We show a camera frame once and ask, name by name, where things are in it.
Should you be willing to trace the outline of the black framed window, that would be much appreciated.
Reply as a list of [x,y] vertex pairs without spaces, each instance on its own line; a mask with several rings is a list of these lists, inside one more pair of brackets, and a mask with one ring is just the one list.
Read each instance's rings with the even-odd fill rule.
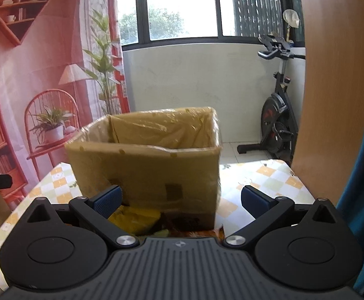
[[305,45],[304,25],[289,28],[282,13],[302,13],[301,0],[117,0],[124,50],[177,44],[258,44],[279,35]]

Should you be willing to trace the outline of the black exercise bike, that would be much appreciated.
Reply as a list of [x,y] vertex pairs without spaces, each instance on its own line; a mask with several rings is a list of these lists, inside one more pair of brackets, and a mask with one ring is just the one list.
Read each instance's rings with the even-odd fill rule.
[[304,60],[305,55],[291,51],[291,46],[280,36],[272,34],[259,36],[259,41],[266,47],[257,55],[264,60],[280,59],[280,69],[273,74],[276,79],[274,92],[266,99],[261,110],[261,141],[255,144],[240,144],[238,154],[254,150],[263,150],[276,159],[290,165],[298,137],[298,124],[287,93],[291,79],[285,75],[287,62],[291,59]]

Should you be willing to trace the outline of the wooden door panel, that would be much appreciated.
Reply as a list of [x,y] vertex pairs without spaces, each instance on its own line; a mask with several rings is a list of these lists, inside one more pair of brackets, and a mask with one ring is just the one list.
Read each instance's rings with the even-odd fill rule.
[[336,203],[364,136],[364,0],[301,0],[306,76],[292,168]]

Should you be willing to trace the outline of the cardboard box with plastic liner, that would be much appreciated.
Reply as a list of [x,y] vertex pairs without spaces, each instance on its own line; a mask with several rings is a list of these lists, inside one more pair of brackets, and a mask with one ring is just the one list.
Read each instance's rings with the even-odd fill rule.
[[85,197],[122,189],[133,209],[161,213],[180,230],[211,230],[220,199],[215,109],[193,107],[107,115],[65,145]]

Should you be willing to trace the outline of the checkered floral tablecloth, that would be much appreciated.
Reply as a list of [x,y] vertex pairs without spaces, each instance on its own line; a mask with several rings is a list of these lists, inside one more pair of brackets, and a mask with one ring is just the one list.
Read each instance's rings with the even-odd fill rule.
[[[241,205],[241,190],[246,185],[252,185],[272,198],[289,197],[298,204],[314,202],[314,197],[306,186],[281,160],[221,164],[219,174],[221,198],[216,212],[215,227],[223,227],[228,236],[253,220]],[[57,204],[67,203],[80,195],[70,164],[58,164],[4,221],[0,227],[0,248],[33,199],[46,197],[51,203]],[[0,289],[5,290],[7,287],[0,270]]]

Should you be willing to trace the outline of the white bag on stick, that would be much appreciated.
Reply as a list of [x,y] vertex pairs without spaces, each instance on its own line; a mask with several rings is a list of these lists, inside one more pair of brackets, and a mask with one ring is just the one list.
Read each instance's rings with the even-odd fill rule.
[[283,20],[287,23],[287,35],[286,41],[290,41],[290,34],[292,29],[298,29],[300,25],[300,19],[298,13],[293,9],[286,9],[282,13]]

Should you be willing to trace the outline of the yellow snack bag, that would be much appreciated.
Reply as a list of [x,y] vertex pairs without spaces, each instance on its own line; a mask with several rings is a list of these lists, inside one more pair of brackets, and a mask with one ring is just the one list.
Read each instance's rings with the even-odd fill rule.
[[160,218],[161,213],[157,210],[121,205],[108,221],[129,234],[143,236],[155,227]]

